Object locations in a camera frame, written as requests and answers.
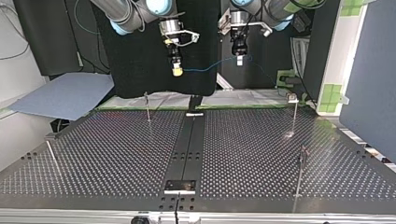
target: green tape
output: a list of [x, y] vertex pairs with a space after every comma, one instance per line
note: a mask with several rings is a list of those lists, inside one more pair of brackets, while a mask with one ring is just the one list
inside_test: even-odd
[[8, 109], [7, 107], [6, 107], [6, 108], [2, 108], [2, 109], [0, 109], [0, 114], [6, 113], [6, 112], [8, 112], [8, 111], [11, 111], [11, 110]]
[[292, 88], [293, 85], [289, 84], [287, 85], [285, 82], [281, 81], [280, 78], [281, 77], [296, 77], [296, 75], [294, 74], [294, 70], [279, 70], [277, 71], [277, 79], [276, 79], [276, 85], [278, 87], [287, 87], [287, 88]]
[[326, 84], [320, 98], [319, 112], [334, 113], [341, 100], [342, 85]]
[[285, 108], [288, 106], [290, 105], [200, 105], [197, 106], [197, 109], [274, 109]]
[[[318, 3], [317, 0], [296, 0], [296, 2], [300, 3], [301, 5], [307, 6], [307, 7], [311, 7]], [[292, 2], [290, 2], [283, 9], [285, 11], [288, 11], [289, 13], [296, 13], [296, 12], [300, 11], [301, 8], [297, 7]]]
[[345, 0], [343, 8], [341, 9], [342, 17], [359, 16], [361, 8], [363, 7], [363, 0]]

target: metal rod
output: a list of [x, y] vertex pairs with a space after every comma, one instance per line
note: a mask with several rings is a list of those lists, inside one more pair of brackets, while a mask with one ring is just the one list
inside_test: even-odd
[[57, 159], [56, 159], [56, 157], [55, 157], [55, 153], [53, 153], [52, 146], [50, 145], [50, 141], [46, 141], [46, 143], [47, 143], [47, 146], [49, 147], [50, 155], [52, 156], [52, 158], [53, 158], [55, 161], [57, 161]]
[[149, 116], [149, 95], [147, 92], [145, 92], [145, 99], [146, 99], [146, 111], [148, 112], [148, 122], [150, 122], [151, 118]]
[[298, 108], [298, 102], [296, 103], [296, 106], [295, 106], [295, 108], [294, 108], [294, 117], [293, 117], [293, 120], [296, 120], [296, 118], [297, 118], [297, 108]]
[[301, 197], [300, 189], [301, 189], [301, 183], [303, 181], [303, 173], [304, 173], [304, 168], [305, 168], [307, 159], [308, 159], [308, 151], [306, 150], [306, 147], [304, 145], [302, 145], [300, 156], [298, 158], [298, 160], [299, 160], [298, 163], [299, 163], [300, 169], [299, 169], [299, 175], [298, 175], [298, 180], [297, 180], [296, 193], [294, 196], [295, 198], [294, 198], [294, 205], [293, 205], [293, 211], [292, 211], [293, 213], [296, 212], [297, 202], [298, 202], [298, 199]]

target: green sticker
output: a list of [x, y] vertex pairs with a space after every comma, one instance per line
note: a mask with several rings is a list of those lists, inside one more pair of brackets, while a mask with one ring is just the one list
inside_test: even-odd
[[288, 88], [292, 88], [293, 85], [289, 84], [287, 85], [285, 82], [281, 81], [280, 78], [281, 77], [296, 77], [296, 75], [294, 74], [294, 70], [279, 70], [277, 71], [277, 80], [276, 80], [276, 85], [278, 87], [288, 87]]
[[320, 98], [319, 112], [334, 113], [341, 101], [341, 85], [326, 84]]
[[363, 0], [345, 0], [343, 8], [341, 9], [342, 17], [359, 16], [361, 14], [361, 8], [363, 6]]

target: white wall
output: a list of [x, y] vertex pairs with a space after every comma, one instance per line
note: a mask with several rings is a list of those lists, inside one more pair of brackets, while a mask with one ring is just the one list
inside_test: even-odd
[[[341, 94], [346, 94], [347, 84], [361, 37], [361, 28], [364, 24], [366, 11], [367, 6], [364, 6], [359, 16], [338, 18], [335, 24], [332, 45], [322, 80], [322, 86], [320, 88], [318, 105], [320, 105], [323, 88], [326, 84], [342, 85]], [[321, 116], [340, 116], [342, 106], [342, 104], [338, 104], [334, 113], [318, 113]]]
[[[0, 0], [0, 2], [13, 6], [12, 1], [9, 0]], [[3, 8], [3, 10], [22, 33], [18, 17], [8, 9]], [[22, 52], [26, 44], [0, 11], [0, 58]], [[18, 58], [0, 60], [0, 103], [33, 91], [43, 84], [45, 80], [40, 75], [30, 49]]]
[[[10, 0], [0, 0], [0, 3], [13, 6]], [[8, 9], [3, 10], [22, 33], [18, 17]], [[0, 59], [22, 52], [26, 44], [0, 10]], [[44, 84], [30, 49], [18, 58], [0, 60], [0, 171], [38, 147], [51, 132], [51, 119], [5, 109]]]

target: black cable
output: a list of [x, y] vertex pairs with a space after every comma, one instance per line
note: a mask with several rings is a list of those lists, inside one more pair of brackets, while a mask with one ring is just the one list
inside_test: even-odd
[[[88, 60], [87, 58], [85, 58], [85, 57], [81, 54], [81, 50], [80, 50], [80, 48], [79, 48], [79, 45], [78, 45], [78, 42], [77, 42], [77, 38], [76, 38], [76, 33], [75, 33], [74, 28], [73, 28], [72, 19], [71, 19], [70, 14], [69, 14], [69, 8], [67, 7], [67, 4], [66, 4], [66, 0], [64, 0], [64, 7], [65, 7], [65, 9], [66, 9], [67, 19], [69, 20], [69, 23], [70, 23], [70, 26], [71, 26], [71, 31], [72, 31], [73, 39], [74, 39], [74, 41], [75, 41], [75, 44], [76, 44], [76, 48], [77, 48], [77, 52], [78, 52], [78, 54], [79, 54], [79, 57], [81, 58], [81, 60], [83, 60], [83, 61], [89, 63], [89, 64], [92, 66], [93, 72], [96, 72], [96, 69], [97, 69], [97, 70], [102, 71], [102, 72], [104, 72], [105, 74], [107, 74], [108, 72], [106, 72], [105, 70], [103, 70], [103, 69], [101, 69], [100, 67], [96, 66], [93, 62], [91, 62], [90, 60]], [[79, 72], [81, 72], [83, 69], [84, 69], [84, 65], [82, 65], [82, 68], [79, 70]]]
[[100, 50], [100, 36], [97, 35], [96, 36], [96, 41], [97, 41], [97, 48], [98, 48], [98, 58], [99, 58], [99, 62], [102, 64], [102, 66], [108, 70], [110, 70], [110, 67], [105, 65], [105, 63], [102, 61], [102, 55], [101, 55], [101, 50]]
[[175, 223], [178, 224], [178, 213], [177, 213], [177, 209], [178, 209], [178, 201], [180, 198], [180, 194], [177, 195], [177, 202], [176, 202], [176, 207], [175, 207]]
[[295, 6], [303, 8], [303, 9], [318, 9], [320, 7], [323, 7], [323, 5], [326, 4], [327, 0], [322, 0], [321, 2], [319, 2], [316, 5], [311, 6], [311, 7], [305, 6], [301, 3], [298, 3], [296, 0], [290, 0], [290, 2], [293, 3]]
[[251, 23], [251, 21], [253, 20], [253, 18], [257, 17], [259, 14], [262, 14], [262, 7], [259, 11], [256, 12], [255, 15], [250, 14], [250, 16], [248, 17], [247, 20], [247, 24], [244, 26], [244, 28], [242, 29], [241, 33], [239, 34], [238, 38], [240, 38], [242, 36], [242, 34], [246, 31], [246, 29], [248, 28], [248, 25]]
[[20, 52], [20, 53], [18, 53], [18, 54], [15, 54], [15, 55], [12, 55], [12, 56], [5, 57], [5, 58], [0, 58], [0, 61], [18, 58], [18, 57], [22, 56], [24, 53], [26, 53], [26, 51], [29, 49], [29, 43], [27, 42], [26, 38], [21, 34], [21, 32], [20, 32], [20, 31], [18, 30], [18, 28], [14, 25], [14, 23], [12, 23], [12, 20], [9, 18], [9, 16], [6, 14], [6, 12], [2, 9], [2, 7], [5, 7], [5, 8], [7, 8], [7, 9], [11, 10], [13, 13], [15, 13], [16, 16], [18, 16], [18, 13], [15, 11], [15, 9], [14, 9], [13, 7], [10, 7], [9, 5], [0, 5], [0, 10], [4, 13], [4, 15], [6, 16], [7, 20], [8, 20], [9, 23], [12, 25], [12, 27], [15, 29], [15, 31], [18, 33], [18, 35], [19, 35], [23, 40], [25, 40], [27, 44], [26, 44], [26, 48], [25, 48], [22, 52]]
[[5, 57], [5, 58], [0, 58], [0, 61], [8, 60], [8, 59], [13, 59], [13, 58], [18, 58], [18, 57], [22, 56], [24, 53], [26, 53], [26, 51], [27, 51], [28, 49], [29, 49], [29, 44], [26, 45], [26, 48], [25, 48], [21, 53], [18, 53], [18, 54], [9, 56], [9, 57]]
[[298, 65], [297, 65], [297, 60], [296, 60], [297, 58], [296, 58], [296, 55], [295, 55], [294, 44], [293, 44], [292, 40], [290, 42], [290, 46], [291, 46], [292, 58], [293, 58], [294, 63], [296, 64], [297, 76], [300, 78], [301, 83], [303, 84], [303, 87], [304, 87], [304, 89], [306, 91], [306, 94], [308, 94], [308, 97], [312, 100], [312, 103], [314, 104], [315, 109], [318, 109], [318, 105], [314, 102], [314, 98], [312, 98], [312, 95], [309, 93], [308, 88], [305, 86], [304, 80], [301, 77], [300, 69], [298, 69]]

